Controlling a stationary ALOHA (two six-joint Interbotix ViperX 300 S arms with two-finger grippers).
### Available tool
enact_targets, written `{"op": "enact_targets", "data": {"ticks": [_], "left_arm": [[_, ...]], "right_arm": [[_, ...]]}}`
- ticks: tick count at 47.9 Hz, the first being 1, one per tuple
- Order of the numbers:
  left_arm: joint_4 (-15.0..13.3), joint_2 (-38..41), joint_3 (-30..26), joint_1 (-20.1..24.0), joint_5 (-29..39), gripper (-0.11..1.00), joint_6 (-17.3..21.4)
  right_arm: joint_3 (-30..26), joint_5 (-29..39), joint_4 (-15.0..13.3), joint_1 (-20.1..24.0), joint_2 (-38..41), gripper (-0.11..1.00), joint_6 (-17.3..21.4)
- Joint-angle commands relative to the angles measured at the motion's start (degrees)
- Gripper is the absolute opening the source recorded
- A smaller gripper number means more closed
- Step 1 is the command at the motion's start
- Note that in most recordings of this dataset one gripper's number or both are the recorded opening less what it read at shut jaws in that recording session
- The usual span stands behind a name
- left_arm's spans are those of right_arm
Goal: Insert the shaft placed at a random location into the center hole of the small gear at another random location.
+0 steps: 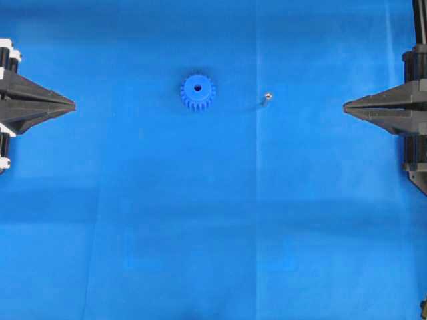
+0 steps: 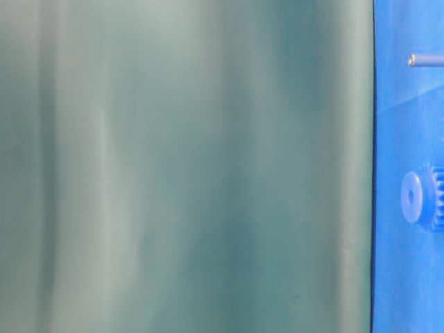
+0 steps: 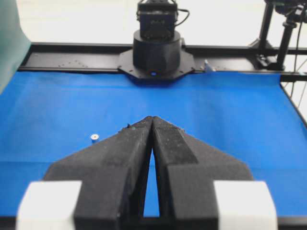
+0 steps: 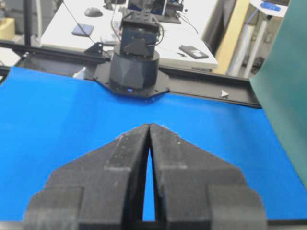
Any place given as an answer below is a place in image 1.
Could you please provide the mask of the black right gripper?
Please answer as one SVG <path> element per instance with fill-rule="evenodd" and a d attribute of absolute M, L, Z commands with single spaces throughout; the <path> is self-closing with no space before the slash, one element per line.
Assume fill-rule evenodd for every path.
<path fill-rule="evenodd" d="M 404 137 L 408 179 L 426 195 L 426 112 L 403 110 L 426 106 L 426 45 L 403 54 L 405 84 L 344 104 L 344 112 Z"/>

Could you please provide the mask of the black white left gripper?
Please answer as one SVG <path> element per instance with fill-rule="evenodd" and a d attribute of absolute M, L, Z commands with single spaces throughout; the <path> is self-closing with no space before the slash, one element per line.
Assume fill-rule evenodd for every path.
<path fill-rule="evenodd" d="M 16 100 L 59 103 L 72 107 L 59 107 L 15 119 L 1 120 L 1 173 L 11 165 L 9 158 L 11 138 L 24 134 L 42 122 L 75 111 L 74 101 L 16 74 L 20 62 L 21 53 L 13 47 L 12 40 L 1 38 L 1 93 Z M 5 70 L 15 73 L 4 73 Z"/>

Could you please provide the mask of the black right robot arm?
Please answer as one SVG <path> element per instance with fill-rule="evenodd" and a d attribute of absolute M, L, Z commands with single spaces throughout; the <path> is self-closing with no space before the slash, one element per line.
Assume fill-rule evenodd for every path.
<path fill-rule="evenodd" d="M 402 55 L 404 84 L 349 101 L 345 113 L 403 137 L 402 168 L 426 193 L 426 2 L 412 2 L 416 45 Z"/>

